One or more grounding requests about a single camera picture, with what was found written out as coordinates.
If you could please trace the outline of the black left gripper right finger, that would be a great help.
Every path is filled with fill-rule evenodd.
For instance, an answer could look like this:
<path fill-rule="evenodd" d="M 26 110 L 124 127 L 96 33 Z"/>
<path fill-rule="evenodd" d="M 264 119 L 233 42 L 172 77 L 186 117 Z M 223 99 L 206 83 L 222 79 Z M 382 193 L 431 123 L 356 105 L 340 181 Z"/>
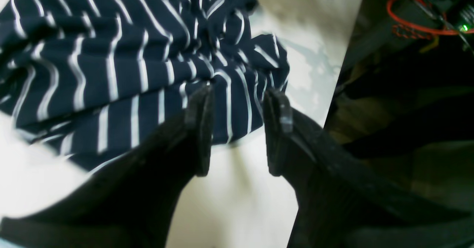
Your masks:
<path fill-rule="evenodd" d="M 263 99 L 270 174 L 293 187 L 288 248 L 470 248 L 473 215 L 394 185 L 352 157 L 286 95 Z"/>

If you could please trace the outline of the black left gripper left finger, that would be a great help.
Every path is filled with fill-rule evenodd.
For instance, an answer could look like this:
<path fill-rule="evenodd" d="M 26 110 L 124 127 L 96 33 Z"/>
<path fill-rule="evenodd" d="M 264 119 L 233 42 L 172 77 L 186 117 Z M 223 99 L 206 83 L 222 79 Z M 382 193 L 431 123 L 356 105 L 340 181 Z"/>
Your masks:
<path fill-rule="evenodd" d="M 181 113 L 72 194 L 33 215 L 2 219 L 1 247 L 164 248 L 181 192 L 208 174 L 213 122 L 214 91 L 203 85 Z"/>

